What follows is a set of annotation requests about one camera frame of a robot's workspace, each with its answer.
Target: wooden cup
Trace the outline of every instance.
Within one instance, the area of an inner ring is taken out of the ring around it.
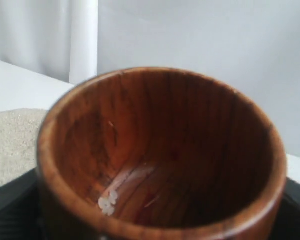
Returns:
[[[97,76],[64,95],[37,141],[52,240],[265,240],[286,154],[246,96],[186,70]],[[98,199],[116,190],[112,216]]]

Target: white curtain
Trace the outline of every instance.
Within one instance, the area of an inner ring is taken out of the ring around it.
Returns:
[[[98,0],[0,0],[0,60],[78,84],[97,75]]]
[[[300,0],[0,0],[0,60],[73,84],[97,68],[205,73],[259,104],[300,157]]]

